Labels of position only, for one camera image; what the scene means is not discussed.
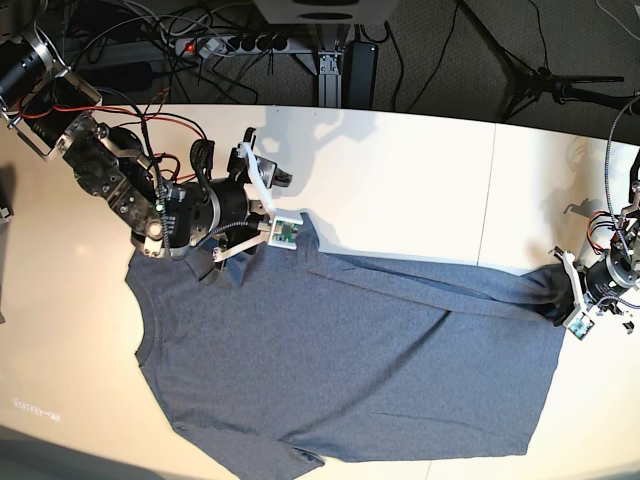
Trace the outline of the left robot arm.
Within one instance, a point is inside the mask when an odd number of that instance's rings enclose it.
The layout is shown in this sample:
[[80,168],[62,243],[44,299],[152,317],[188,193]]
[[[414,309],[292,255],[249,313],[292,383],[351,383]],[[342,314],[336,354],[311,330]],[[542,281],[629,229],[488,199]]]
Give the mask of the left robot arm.
[[629,204],[613,208],[610,182],[611,150],[615,126],[607,138],[604,159],[606,208],[592,214],[587,222],[586,240],[598,260],[587,266],[568,251],[550,251],[562,265],[571,285],[571,304],[553,321],[579,340],[604,313],[630,318],[639,306],[623,295],[639,287],[639,161],[630,168]]

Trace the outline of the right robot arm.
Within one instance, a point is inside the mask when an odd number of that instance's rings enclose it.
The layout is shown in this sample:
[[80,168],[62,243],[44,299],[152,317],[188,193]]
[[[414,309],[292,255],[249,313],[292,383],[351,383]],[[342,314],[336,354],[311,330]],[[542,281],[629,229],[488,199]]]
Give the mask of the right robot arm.
[[[222,265],[262,243],[296,249],[303,220],[277,208],[271,195],[292,177],[255,153],[255,129],[247,129],[231,150],[226,177],[214,178],[215,143],[197,124],[129,102],[111,111],[135,117],[141,132],[111,126],[95,117],[108,110],[104,92],[77,76],[35,23],[4,32],[1,114],[8,127],[42,159],[64,160],[79,186],[103,199],[130,228],[139,252],[180,261],[214,240],[213,261]],[[168,155],[151,146],[151,120],[174,121],[195,132],[190,177],[163,175]]]

